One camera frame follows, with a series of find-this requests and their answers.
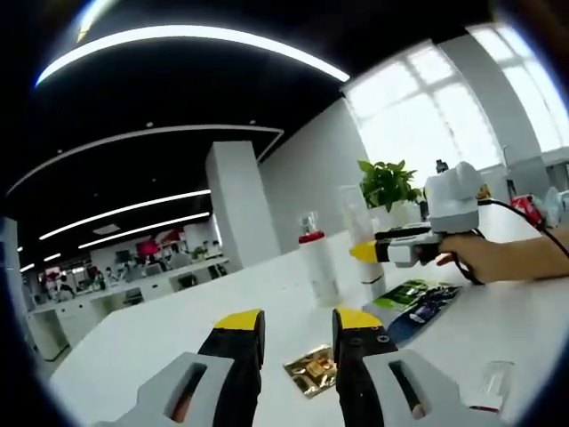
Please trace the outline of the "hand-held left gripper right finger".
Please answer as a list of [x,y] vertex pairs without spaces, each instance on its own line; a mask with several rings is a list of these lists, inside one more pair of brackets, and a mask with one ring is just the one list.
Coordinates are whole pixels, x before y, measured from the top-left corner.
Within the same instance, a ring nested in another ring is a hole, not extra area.
[[461,400],[459,386],[413,350],[400,350],[375,316],[333,310],[336,391],[347,426],[500,426]]

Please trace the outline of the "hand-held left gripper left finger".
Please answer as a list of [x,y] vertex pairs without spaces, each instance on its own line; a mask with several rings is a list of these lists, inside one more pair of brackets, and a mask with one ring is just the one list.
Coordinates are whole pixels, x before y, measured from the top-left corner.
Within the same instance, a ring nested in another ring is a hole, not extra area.
[[115,421],[98,426],[251,426],[261,391],[265,313],[219,320],[196,353],[184,352],[137,391]]

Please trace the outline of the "person's right hand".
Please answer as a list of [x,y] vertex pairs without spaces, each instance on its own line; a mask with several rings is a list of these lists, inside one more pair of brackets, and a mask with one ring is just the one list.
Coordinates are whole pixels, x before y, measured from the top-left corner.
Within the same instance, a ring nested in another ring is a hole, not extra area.
[[436,265],[444,266],[457,258],[475,279],[487,284],[495,279],[493,256],[498,248],[497,244],[473,234],[451,235],[439,244]]

